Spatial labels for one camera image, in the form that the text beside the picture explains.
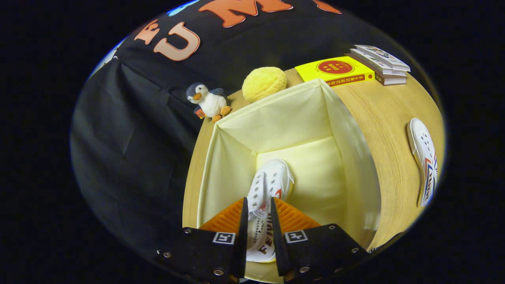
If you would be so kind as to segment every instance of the book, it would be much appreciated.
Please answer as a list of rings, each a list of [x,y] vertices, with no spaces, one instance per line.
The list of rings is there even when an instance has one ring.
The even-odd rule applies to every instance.
[[[349,56],[318,60],[296,66],[305,81],[321,78],[330,87],[374,79],[374,71]]]
[[[369,54],[361,52],[357,49],[351,49],[350,52],[359,57],[360,59],[362,59],[363,61],[367,62],[368,64],[372,65],[375,69],[379,70],[384,75],[401,75],[404,77],[407,76],[405,71],[393,70],[391,69],[391,67],[387,66],[384,62],[378,60],[377,58]]]
[[[402,71],[407,71],[410,72],[410,67],[405,64],[403,61],[400,59],[394,57],[393,55],[385,52],[384,50],[380,48],[376,48],[375,46],[371,45],[357,45],[355,44],[356,48],[364,52],[366,54],[369,54],[373,56],[374,58],[382,61],[389,67],[391,67],[393,70],[402,70]]]
[[[401,75],[392,75],[392,74],[382,74],[379,72],[379,70],[375,69],[372,65],[368,64],[365,61],[362,61],[360,57],[347,53],[345,54],[351,58],[356,59],[357,61],[360,61],[363,63],[363,65],[367,66],[368,68],[372,69],[375,73],[375,79],[379,81],[383,86],[389,86],[389,85],[399,85],[399,84],[406,84],[407,83],[407,76],[401,76]]]

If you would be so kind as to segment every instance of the stuffed penguin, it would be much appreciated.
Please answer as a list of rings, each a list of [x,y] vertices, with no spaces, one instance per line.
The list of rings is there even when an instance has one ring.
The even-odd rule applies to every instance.
[[[222,95],[223,91],[221,88],[209,91],[204,84],[194,83],[188,87],[186,95],[190,102],[198,104],[205,115],[212,117],[212,121],[216,122],[231,110]]]

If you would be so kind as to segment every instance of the red circle label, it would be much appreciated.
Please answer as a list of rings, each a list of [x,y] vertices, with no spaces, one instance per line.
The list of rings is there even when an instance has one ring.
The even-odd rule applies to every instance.
[[[350,63],[337,60],[323,61],[317,65],[317,68],[327,74],[345,74],[354,70],[354,66]]]

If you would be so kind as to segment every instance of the stack of books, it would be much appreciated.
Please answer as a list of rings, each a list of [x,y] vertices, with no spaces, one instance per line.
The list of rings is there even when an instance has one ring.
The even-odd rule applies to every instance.
[[[346,56],[349,56],[372,69],[375,79],[383,86],[407,83],[410,67],[395,56],[370,45],[355,45]]]

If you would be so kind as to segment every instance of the orange gripper pad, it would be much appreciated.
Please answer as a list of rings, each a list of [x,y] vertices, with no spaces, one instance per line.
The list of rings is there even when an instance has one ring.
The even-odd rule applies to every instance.
[[[200,229],[214,232],[225,232],[238,234],[240,227],[240,215],[244,198],[232,203],[216,216],[203,224]]]
[[[292,232],[310,229],[321,226],[318,222],[314,221],[309,216],[305,215],[302,211],[296,209],[292,205],[274,197],[275,205],[277,206],[277,214],[279,215],[279,222],[281,231]]]

